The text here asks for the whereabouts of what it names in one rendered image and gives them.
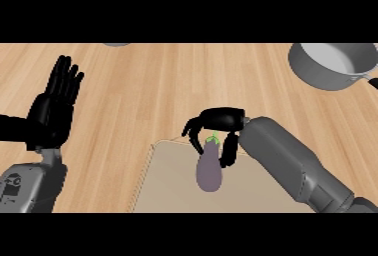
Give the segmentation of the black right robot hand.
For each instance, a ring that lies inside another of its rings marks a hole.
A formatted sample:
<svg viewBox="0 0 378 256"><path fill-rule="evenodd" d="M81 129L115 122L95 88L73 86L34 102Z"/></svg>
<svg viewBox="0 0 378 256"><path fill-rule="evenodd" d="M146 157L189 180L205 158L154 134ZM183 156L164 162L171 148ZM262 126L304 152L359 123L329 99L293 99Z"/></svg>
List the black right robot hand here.
<svg viewBox="0 0 378 256"><path fill-rule="evenodd" d="M245 110L232 107L217 107L205 109L197 117L191 118L182 131L182 136L189 136L189 142L199 154L204 154L198 139L201 129L228 133L219 159L223 168L231 167L236 161L239 139L236 133L244 129L244 125Z"/></svg>

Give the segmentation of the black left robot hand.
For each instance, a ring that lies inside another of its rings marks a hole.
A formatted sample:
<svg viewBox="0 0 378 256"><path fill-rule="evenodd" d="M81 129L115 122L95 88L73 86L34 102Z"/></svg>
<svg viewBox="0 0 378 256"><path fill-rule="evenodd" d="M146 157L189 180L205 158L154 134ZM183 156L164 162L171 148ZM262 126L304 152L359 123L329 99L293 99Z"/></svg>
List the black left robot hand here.
<svg viewBox="0 0 378 256"><path fill-rule="evenodd" d="M0 141L24 142L28 151L59 149L65 144L74 116L74 104L84 73L61 55L25 118L0 114Z"/></svg>

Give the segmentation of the purple eggplant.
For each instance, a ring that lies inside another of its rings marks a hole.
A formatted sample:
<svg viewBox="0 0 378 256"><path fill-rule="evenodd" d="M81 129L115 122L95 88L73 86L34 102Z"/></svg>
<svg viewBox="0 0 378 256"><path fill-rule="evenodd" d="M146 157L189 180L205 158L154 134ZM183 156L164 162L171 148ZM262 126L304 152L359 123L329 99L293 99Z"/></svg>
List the purple eggplant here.
<svg viewBox="0 0 378 256"><path fill-rule="evenodd" d="M205 139L204 153L197 164L197 183L205 192L216 192L222 186L223 174L219 160L220 141L217 133Z"/></svg>

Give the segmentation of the beige tray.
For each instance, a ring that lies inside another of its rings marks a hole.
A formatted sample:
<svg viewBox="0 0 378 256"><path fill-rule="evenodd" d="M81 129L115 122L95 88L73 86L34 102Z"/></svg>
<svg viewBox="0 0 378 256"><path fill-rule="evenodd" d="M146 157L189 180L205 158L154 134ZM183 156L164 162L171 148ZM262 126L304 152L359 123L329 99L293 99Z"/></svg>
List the beige tray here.
<svg viewBox="0 0 378 256"><path fill-rule="evenodd" d="M241 154L216 163L222 144L211 140L199 154L192 145L161 140L152 147L132 210L136 213L309 213L260 163Z"/></svg>

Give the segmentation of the grey metal pot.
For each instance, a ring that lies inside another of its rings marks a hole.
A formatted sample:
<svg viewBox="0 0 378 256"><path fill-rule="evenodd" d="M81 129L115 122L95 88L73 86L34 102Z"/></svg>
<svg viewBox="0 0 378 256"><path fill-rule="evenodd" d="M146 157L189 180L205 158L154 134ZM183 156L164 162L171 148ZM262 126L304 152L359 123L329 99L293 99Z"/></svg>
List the grey metal pot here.
<svg viewBox="0 0 378 256"><path fill-rule="evenodd" d="M378 90L378 47L374 43L294 43L288 63L297 77L315 88L338 91L366 79Z"/></svg>

